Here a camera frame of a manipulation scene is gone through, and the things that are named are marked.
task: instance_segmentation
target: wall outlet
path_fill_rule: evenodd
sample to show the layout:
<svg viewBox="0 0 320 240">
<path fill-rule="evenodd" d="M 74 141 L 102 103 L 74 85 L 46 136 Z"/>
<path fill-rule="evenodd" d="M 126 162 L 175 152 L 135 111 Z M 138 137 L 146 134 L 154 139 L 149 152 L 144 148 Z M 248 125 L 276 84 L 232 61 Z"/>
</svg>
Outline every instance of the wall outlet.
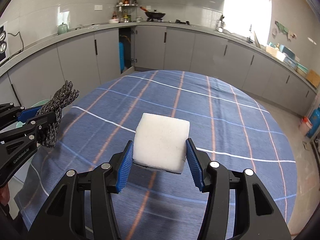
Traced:
<svg viewBox="0 0 320 240">
<path fill-rule="evenodd" d="M 94 10 L 95 11 L 102 11 L 102 5 L 95 5 Z"/>
</svg>

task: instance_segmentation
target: tiled floor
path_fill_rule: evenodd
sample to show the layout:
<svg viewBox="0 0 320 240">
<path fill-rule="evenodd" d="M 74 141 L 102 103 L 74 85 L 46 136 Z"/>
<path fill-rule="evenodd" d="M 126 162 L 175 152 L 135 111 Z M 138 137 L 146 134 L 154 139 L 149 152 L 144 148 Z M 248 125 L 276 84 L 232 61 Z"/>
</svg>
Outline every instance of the tiled floor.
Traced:
<svg viewBox="0 0 320 240">
<path fill-rule="evenodd" d="M 277 121 L 284 134 L 288 137 L 297 166 L 297 196 L 291 219 L 289 230 L 292 235 L 299 233 L 320 201 L 320 181 L 316 160 L 312 149 L 305 150 L 302 141 L 308 139 L 301 135 L 298 125 L 300 119 L 275 106 L 259 101 Z M 10 213 L 15 217 L 18 213 L 14 196 L 22 188 L 22 184 L 15 179 L 9 182 L 11 199 L 9 202 Z"/>
</svg>

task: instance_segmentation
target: braided rope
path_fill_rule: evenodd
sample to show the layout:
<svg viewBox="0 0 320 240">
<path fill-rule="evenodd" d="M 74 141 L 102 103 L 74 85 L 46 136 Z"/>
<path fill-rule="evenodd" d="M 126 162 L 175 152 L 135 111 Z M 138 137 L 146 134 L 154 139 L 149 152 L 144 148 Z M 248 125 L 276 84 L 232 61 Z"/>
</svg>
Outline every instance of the braided rope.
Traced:
<svg viewBox="0 0 320 240">
<path fill-rule="evenodd" d="M 38 110 L 36 116 L 54 111 L 57 117 L 56 122 L 50 123 L 47 129 L 38 132 L 37 141 L 41 145 L 53 148 L 56 146 L 58 129 L 62 118 L 62 109 L 70 105 L 79 95 L 79 90 L 72 91 L 72 87 L 72 82 L 66 80 L 62 88 L 55 92 L 53 98 Z"/>
</svg>

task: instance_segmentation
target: blue plaid tablecloth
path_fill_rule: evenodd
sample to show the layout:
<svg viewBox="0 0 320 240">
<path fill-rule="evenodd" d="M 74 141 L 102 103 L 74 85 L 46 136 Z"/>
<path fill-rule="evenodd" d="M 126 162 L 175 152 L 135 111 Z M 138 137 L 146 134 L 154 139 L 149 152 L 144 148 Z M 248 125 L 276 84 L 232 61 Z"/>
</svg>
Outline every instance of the blue plaid tablecloth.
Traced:
<svg viewBox="0 0 320 240">
<path fill-rule="evenodd" d="M 15 201 L 30 228 L 40 207 L 69 169 L 88 171 L 122 152 L 143 113 L 190 121 L 198 149 L 230 170 L 251 168 L 289 222 L 297 172 L 287 137 L 263 106 L 215 78 L 179 71 L 134 73 L 95 89 L 63 117 L 55 149 L 40 147 Z M 181 175 L 135 165 L 128 183 L 112 195 L 122 239 L 197 239 L 208 194 L 195 187 L 188 164 Z M 93 238 L 86 192 L 87 237 Z M 235 195 L 230 193 L 227 238 Z"/>
</svg>

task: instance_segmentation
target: blue gripper pad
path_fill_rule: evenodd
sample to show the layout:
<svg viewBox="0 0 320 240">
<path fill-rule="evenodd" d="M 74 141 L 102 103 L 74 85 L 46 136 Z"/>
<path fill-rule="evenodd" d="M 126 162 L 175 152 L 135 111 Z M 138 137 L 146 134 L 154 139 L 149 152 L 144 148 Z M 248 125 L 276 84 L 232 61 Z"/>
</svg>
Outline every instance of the blue gripper pad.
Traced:
<svg viewBox="0 0 320 240">
<path fill-rule="evenodd" d="M 125 152 L 124 158 L 118 170 L 117 184 L 116 190 L 117 192 L 121 192 L 121 190 L 125 187 L 127 183 L 130 169 L 132 166 L 132 155 L 133 155 L 133 142 L 130 143 L 128 150 Z"/>
<path fill-rule="evenodd" d="M 188 140 L 186 140 L 187 143 L 187 160 L 189 164 L 189 168 L 193 177 L 193 181 L 195 183 L 195 186 L 199 188 L 199 190 L 202 192 L 204 189 L 204 180 L 203 180 L 203 172 L 200 168 L 199 161 L 196 157 L 196 153 L 193 151 L 190 143 Z"/>
<path fill-rule="evenodd" d="M 41 108 L 42 106 L 36 106 L 33 108 L 28 108 L 26 110 L 23 110 L 20 114 L 20 116 L 18 117 L 18 121 L 19 122 L 23 122 L 25 123 L 28 119 L 35 117 L 36 113 L 38 112 L 38 110 Z"/>
</svg>

